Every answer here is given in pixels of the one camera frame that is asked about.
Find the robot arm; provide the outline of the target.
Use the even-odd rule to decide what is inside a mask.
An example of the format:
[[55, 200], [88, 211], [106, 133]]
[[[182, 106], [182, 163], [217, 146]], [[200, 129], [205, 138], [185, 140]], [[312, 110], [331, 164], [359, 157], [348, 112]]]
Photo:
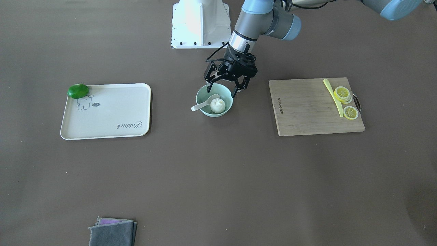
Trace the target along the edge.
[[302, 23], [291, 11], [320, 9], [328, 3], [327, 0], [245, 0], [230, 40], [222, 45], [226, 48], [223, 58], [206, 59], [209, 66], [203, 77], [207, 92], [220, 80], [235, 83], [232, 97], [247, 89], [258, 71], [252, 50], [259, 36], [293, 40], [300, 33]]

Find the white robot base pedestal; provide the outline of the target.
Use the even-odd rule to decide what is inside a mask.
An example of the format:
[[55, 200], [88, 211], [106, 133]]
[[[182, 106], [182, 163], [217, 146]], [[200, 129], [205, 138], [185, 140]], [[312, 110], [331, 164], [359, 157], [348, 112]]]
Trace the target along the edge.
[[217, 49], [231, 38], [229, 6], [221, 0], [180, 0], [173, 5], [171, 48]]

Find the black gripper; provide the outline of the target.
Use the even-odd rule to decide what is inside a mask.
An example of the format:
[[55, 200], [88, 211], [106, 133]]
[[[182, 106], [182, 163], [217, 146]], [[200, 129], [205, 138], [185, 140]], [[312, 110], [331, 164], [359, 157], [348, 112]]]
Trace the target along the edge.
[[241, 53], [233, 47], [228, 46], [225, 51], [224, 61], [217, 65], [214, 61], [210, 61], [203, 74], [207, 84], [207, 92], [210, 93], [212, 86], [218, 80], [234, 81], [235, 88], [231, 94], [235, 98], [241, 90], [247, 89], [250, 78], [255, 77], [258, 72], [255, 61], [256, 56], [251, 53]]

